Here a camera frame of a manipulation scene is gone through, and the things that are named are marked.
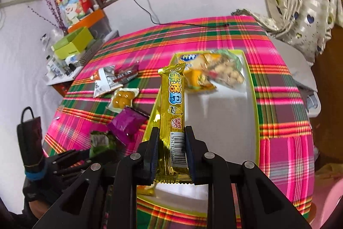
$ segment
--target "blue band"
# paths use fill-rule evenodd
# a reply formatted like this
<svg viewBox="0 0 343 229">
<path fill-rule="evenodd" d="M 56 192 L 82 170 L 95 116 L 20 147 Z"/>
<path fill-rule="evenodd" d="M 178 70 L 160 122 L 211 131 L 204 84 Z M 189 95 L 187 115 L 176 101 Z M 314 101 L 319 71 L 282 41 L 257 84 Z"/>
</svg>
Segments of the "blue band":
<svg viewBox="0 0 343 229">
<path fill-rule="evenodd" d="M 39 180 L 39 179 L 43 179 L 43 177 L 45 176 L 46 174 L 46 170 L 48 169 L 48 165 L 44 164 L 44 168 L 38 172 L 38 173 L 29 173 L 27 171 L 25 171 L 25 175 L 26 177 L 29 179 L 29 180 Z"/>
</svg>

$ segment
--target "black cable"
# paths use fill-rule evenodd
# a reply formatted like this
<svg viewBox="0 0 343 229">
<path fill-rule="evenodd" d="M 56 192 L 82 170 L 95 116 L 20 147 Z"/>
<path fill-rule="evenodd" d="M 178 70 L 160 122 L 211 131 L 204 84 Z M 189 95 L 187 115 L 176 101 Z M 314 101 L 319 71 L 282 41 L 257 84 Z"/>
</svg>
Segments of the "black cable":
<svg viewBox="0 0 343 229">
<path fill-rule="evenodd" d="M 147 12 L 150 15 L 150 19 L 152 21 L 153 24 L 160 24 L 160 23 L 155 23 L 154 20 L 152 19 L 152 15 L 151 13 L 146 10 L 144 7 L 142 7 L 136 0 L 133 0 L 134 2 L 136 2 L 136 4 L 142 8 L 145 12 Z M 215 26 L 204 26 L 201 24 L 187 24 L 187 23 L 166 23 L 166 24 L 160 24 L 160 25 L 170 25 L 170 24 L 183 24 L 185 26 L 195 26 L 195 27 L 201 27 L 201 28 L 218 28 L 218 27 L 228 27 L 229 23 L 225 23 L 225 24 L 219 24 L 219 25 L 215 25 Z"/>
</svg>

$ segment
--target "wooden floor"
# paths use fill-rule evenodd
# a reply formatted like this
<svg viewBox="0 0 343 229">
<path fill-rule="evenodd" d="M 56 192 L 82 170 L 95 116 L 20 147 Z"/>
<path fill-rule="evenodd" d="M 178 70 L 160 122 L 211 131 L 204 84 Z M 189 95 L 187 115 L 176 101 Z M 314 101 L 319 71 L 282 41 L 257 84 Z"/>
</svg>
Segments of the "wooden floor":
<svg viewBox="0 0 343 229">
<path fill-rule="evenodd" d="M 312 67 L 321 112 L 311 119 L 313 140 L 321 153 L 320 165 L 343 163 L 343 29 L 335 26 L 332 39 Z"/>
</svg>

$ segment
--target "green box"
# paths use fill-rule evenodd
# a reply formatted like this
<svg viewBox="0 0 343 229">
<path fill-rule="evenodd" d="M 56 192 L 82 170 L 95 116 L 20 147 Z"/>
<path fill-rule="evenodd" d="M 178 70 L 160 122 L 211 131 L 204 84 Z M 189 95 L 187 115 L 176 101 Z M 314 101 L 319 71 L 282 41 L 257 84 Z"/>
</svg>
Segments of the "green box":
<svg viewBox="0 0 343 229">
<path fill-rule="evenodd" d="M 54 52 L 60 60 L 81 53 L 94 39 L 88 28 L 82 27 L 63 37 L 54 46 Z"/>
</svg>

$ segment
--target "orange box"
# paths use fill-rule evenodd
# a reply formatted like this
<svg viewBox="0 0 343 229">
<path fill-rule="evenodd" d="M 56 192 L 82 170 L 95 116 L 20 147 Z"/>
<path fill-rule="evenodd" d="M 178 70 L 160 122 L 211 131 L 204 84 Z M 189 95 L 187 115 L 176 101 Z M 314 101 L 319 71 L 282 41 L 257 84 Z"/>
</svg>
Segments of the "orange box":
<svg viewBox="0 0 343 229">
<path fill-rule="evenodd" d="M 81 19 L 78 23 L 69 27 L 68 32 L 71 33 L 82 27 L 90 28 L 92 25 L 94 25 L 96 22 L 100 21 L 104 17 L 105 13 L 102 9 L 95 10 L 93 13 Z"/>
</svg>

